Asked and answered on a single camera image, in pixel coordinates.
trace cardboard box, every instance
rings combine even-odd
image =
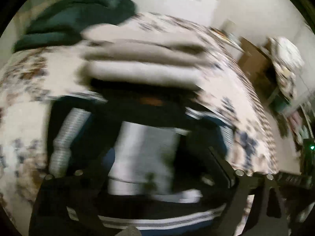
[[[245,53],[239,59],[238,65],[248,79],[254,84],[259,75],[262,75],[272,63],[267,55],[248,40],[242,38],[241,43],[241,48]]]

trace mattress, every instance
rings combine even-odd
[[[205,42],[209,65],[202,73],[196,102],[220,113],[235,125],[227,161],[247,174],[276,173],[275,143],[264,109],[253,86],[209,29],[165,15],[138,13],[127,20],[131,28],[157,32],[193,31]],[[0,83],[0,201],[22,235],[37,191],[45,176],[45,138],[51,100],[86,92],[86,41],[73,46],[17,52],[1,70]],[[248,199],[248,209],[252,198]]]

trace silver screw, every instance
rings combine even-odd
[[[74,173],[75,176],[81,176],[82,174],[83,174],[82,170],[76,170]]]
[[[273,175],[267,174],[267,178],[268,178],[269,180],[273,180]]]
[[[244,173],[243,170],[236,170],[235,174],[238,175],[238,176],[243,176],[245,173]]]
[[[53,179],[53,175],[48,174],[45,176],[45,180],[50,180],[50,179]]]

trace floor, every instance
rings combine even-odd
[[[300,174],[300,159],[296,152],[292,132],[289,130],[287,137],[281,137],[277,120],[273,117],[270,109],[264,106],[264,104],[267,103],[266,97],[264,97],[259,90],[256,90],[256,93],[265,109],[266,117],[269,121],[271,131],[275,139],[279,170]]]

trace bed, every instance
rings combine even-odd
[[[203,78],[195,101],[235,125],[228,162],[249,175],[255,171],[276,173],[275,143],[253,86],[223,43],[206,27],[211,24],[217,0],[167,0],[162,6],[158,6],[161,0],[133,1],[140,12],[125,21],[125,26],[170,33],[189,30],[207,45],[212,66],[199,67]],[[187,9],[171,10],[169,4],[175,1],[187,4]],[[32,204],[45,177],[50,101],[72,92],[90,91],[82,77],[84,61],[80,56],[86,45],[82,41],[72,46],[20,51],[1,70],[0,201],[22,235],[28,234]],[[249,198],[242,224],[251,201]]]

